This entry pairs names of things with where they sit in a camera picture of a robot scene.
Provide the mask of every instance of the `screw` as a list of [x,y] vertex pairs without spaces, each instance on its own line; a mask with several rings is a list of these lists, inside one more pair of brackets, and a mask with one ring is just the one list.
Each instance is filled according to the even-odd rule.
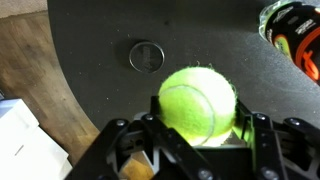
[[97,180],[108,180],[111,179],[109,176],[100,175]]
[[168,138],[172,138],[172,134],[168,133]]
[[124,120],[118,120],[117,121],[117,126],[123,126],[126,122]]
[[263,144],[262,144],[262,147],[263,147],[263,148],[268,148],[268,147],[269,147],[269,144],[263,143]]
[[201,180],[213,180],[212,173],[206,169],[200,169],[198,172],[198,177]]
[[290,123],[291,123],[291,124],[294,124],[294,125],[296,125],[296,126],[299,126],[299,125],[300,125],[300,122],[299,122],[298,120],[296,120],[296,119],[290,119]]
[[145,118],[146,120],[149,120],[149,121],[153,120],[153,116],[150,114],[147,114]]
[[267,180],[279,180],[279,175],[275,171],[266,167],[262,168],[261,171]]
[[260,120],[266,120],[266,117],[262,114],[257,114],[257,118]]

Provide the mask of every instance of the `wooden floor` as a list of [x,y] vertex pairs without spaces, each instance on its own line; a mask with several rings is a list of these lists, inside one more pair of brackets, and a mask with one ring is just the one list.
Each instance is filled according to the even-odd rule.
[[0,89],[25,101],[74,165],[99,131],[70,91],[50,33],[47,12],[0,19]]

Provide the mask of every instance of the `yellow tennis ball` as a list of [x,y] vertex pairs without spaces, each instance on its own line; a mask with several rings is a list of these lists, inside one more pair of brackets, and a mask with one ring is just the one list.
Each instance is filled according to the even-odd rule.
[[236,94],[211,68],[191,67],[172,74],[159,91],[161,120],[192,146],[219,146],[235,121]]

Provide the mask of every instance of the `circular table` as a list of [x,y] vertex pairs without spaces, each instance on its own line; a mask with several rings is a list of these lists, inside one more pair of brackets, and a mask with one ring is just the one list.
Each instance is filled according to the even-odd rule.
[[[186,66],[211,66],[250,109],[273,120],[300,117],[320,127],[320,89],[258,33],[258,0],[49,0],[60,65],[79,104],[98,129],[148,111],[161,82]],[[153,73],[130,64],[143,41],[159,45]]]

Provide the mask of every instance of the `black plastic part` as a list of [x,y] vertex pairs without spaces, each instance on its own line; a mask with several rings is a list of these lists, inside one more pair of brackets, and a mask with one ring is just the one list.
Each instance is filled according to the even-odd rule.
[[117,125],[118,120],[108,123],[85,155],[66,177],[67,180],[118,179],[118,172],[112,167],[112,165],[117,166],[117,161],[112,161],[112,163],[108,164],[106,156],[112,154],[118,139],[126,133],[129,122],[127,120],[123,121],[125,123],[123,126]]
[[[158,105],[158,98],[152,97],[150,112],[159,112]],[[208,180],[319,179],[320,156],[314,136],[319,130],[301,119],[273,123],[239,102],[237,126],[246,128],[238,136],[249,136],[246,147],[209,148],[191,147],[159,117],[155,113],[131,123],[110,121],[66,179],[118,179],[124,163],[138,151],[147,154],[156,180],[199,180],[201,170],[210,174]]]

